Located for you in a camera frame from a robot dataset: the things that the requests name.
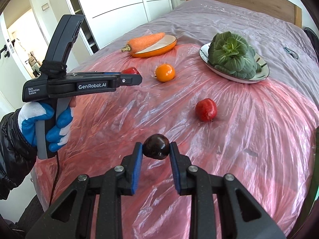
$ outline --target light switch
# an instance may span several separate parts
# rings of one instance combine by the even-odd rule
[[[46,9],[48,9],[50,6],[48,3],[46,3],[45,5],[42,5],[42,11],[45,11]]]

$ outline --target metal bolt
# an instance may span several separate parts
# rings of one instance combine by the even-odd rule
[[[225,175],[225,179],[231,182],[231,181],[233,181],[235,179],[235,176],[232,175],[231,173],[227,173]]]
[[[122,172],[122,171],[124,171],[124,167],[122,165],[118,165],[118,166],[114,167],[114,170],[116,172]]]
[[[78,176],[79,182],[83,182],[83,181],[85,181],[86,179],[87,179],[87,175],[86,175],[86,174],[80,174],[80,175]]]
[[[191,165],[190,167],[188,167],[188,170],[190,172],[197,172],[198,171],[198,167],[195,165]]]

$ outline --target gloved hand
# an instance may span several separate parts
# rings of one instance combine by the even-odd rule
[[[67,109],[58,117],[56,125],[46,134],[46,140],[50,142],[50,151],[56,152],[68,142],[73,120],[72,108],[75,106],[75,98],[72,98]],[[33,147],[37,146],[35,123],[38,120],[49,120],[53,115],[53,108],[46,103],[30,102],[21,108],[18,115],[18,125],[22,135]]]

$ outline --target plastic wrap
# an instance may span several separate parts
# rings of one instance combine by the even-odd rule
[[[143,82],[77,98],[71,139],[59,151],[54,200],[79,174],[101,175],[131,154],[135,142],[161,133],[208,173],[233,173],[286,234],[292,229],[313,172],[316,106],[271,78],[252,85],[228,81],[209,70],[198,51],[184,44],[149,59],[114,52],[92,62],[86,71],[136,67]],[[162,63],[176,70],[167,83],[153,77]],[[210,123],[195,116],[204,98],[218,108]],[[55,172],[54,158],[37,160],[32,171],[44,208]],[[136,195],[122,198],[124,238],[187,239],[189,218],[190,198],[176,193],[169,158],[144,157]]]

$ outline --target device handle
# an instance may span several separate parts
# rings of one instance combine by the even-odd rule
[[[54,115],[51,119],[39,120],[35,123],[35,136],[37,140],[38,158],[40,160],[50,159],[56,156],[57,152],[51,152],[49,150],[49,142],[45,136],[48,131],[56,125],[57,118],[67,109],[71,99],[72,97],[39,101],[49,104],[54,110]]]

